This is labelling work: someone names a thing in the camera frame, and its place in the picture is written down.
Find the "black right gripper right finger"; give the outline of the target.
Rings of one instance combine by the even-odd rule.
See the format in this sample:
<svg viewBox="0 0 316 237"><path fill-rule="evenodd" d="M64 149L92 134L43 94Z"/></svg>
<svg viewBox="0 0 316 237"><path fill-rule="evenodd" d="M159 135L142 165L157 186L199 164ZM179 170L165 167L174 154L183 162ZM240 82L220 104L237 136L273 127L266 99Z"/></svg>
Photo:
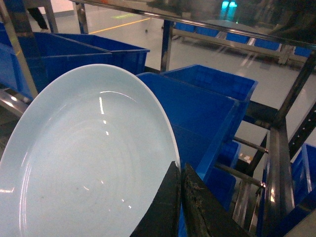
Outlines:
<svg viewBox="0 0 316 237"><path fill-rule="evenodd" d="M181 203L189 237L248 237L229 216L190 164L181 178Z"/></svg>

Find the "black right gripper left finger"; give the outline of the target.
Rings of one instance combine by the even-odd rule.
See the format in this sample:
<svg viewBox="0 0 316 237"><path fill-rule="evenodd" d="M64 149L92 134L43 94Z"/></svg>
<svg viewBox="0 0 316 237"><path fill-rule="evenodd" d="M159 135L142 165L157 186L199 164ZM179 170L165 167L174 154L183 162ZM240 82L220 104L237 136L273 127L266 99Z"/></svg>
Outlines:
<svg viewBox="0 0 316 237"><path fill-rule="evenodd" d="M176 237L181 206L181 172L173 161L132 237Z"/></svg>

